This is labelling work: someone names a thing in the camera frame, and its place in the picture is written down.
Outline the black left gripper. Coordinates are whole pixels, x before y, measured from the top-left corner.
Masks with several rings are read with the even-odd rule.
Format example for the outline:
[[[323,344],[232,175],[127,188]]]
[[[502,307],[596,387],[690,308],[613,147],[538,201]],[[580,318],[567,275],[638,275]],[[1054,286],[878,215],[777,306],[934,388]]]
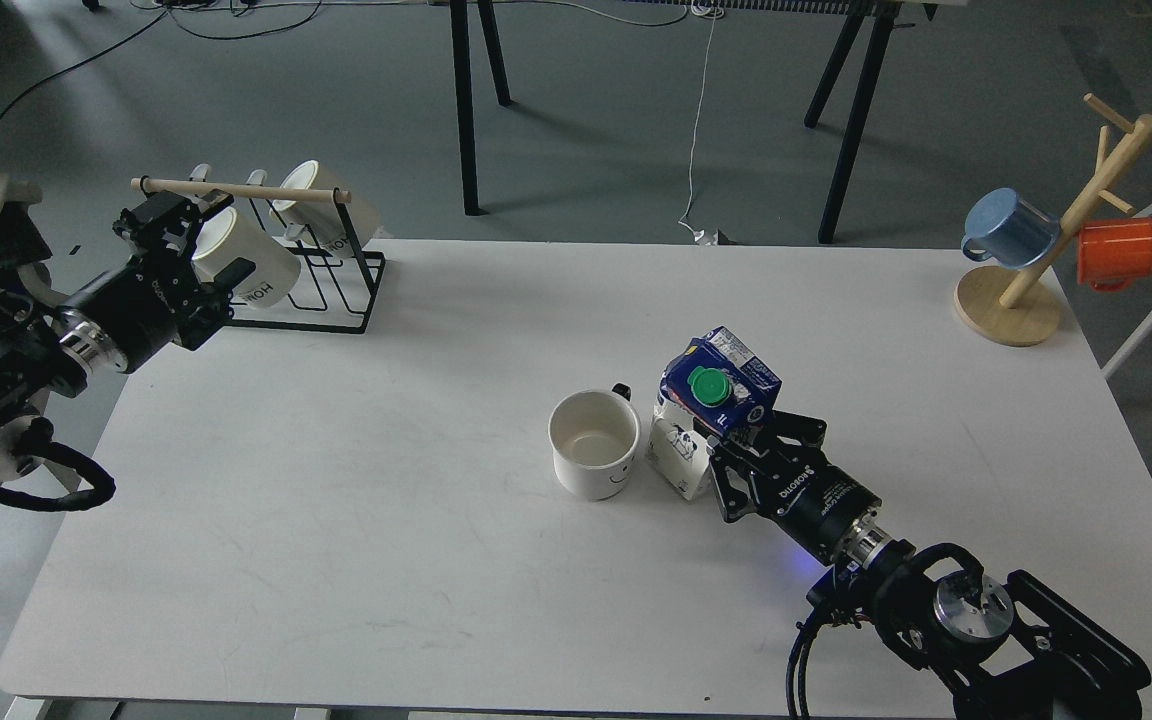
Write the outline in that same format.
[[[86,373],[109,366],[131,374],[169,343],[196,350],[232,319],[230,300],[256,272],[236,258],[214,282],[195,273],[192,256],[202,225],[233,195],[200,195],[198,200],[157,191],[137,209],[126,209],[113,229],[131,247],[123,268],[109,270],[73,293],[59,313],[65,323],[61,351]]]

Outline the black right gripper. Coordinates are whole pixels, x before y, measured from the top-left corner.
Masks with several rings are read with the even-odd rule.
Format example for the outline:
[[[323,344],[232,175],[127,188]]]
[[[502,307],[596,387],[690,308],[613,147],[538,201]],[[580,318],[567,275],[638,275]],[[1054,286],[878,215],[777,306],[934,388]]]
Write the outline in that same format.
[[[882,553],[881,500],[823,454],[826,420],[770,410],[722,439],[707,435],[723,521],[772,520],[820,564],[867,568]]]

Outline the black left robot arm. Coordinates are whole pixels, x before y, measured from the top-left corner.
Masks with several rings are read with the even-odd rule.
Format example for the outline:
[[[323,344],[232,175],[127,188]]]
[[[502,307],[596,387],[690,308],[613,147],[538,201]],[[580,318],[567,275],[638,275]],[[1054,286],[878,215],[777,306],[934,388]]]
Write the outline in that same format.
[[[35,185],[0,176],[0,209],[37,197]],[[253,275],[253,262],[230,262],[200,281],[192,256],[204,223],[233,200],[220,190],[197,200],[170,191],[147,195],[113,225],[131,245],[131,259],[56,306],[38,291],[10,290],[0,276],[1,505],[84,511],[115,495],[108,471],[56,441],[44,397],[76,397],[105,366],[136,372],[168,344],[196,350],[232,319],[233,293]]]

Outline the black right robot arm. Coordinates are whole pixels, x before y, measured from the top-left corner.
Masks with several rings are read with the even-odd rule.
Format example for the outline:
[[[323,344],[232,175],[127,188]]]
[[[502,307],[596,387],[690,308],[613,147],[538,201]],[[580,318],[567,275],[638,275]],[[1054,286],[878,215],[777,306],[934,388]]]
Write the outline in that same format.
[[[823,454],[826,424],[774,411],[755,435],[707,442],[723,520],[771,520],[826,568],[788,653],[788,717],[806,719],[806,670],[828,626],[872,624],[952,694],[957,719],[1139,719],[1146,662],[1032,574],[1005,582],[954,543],[918,550],[876,523],[881,500]]]

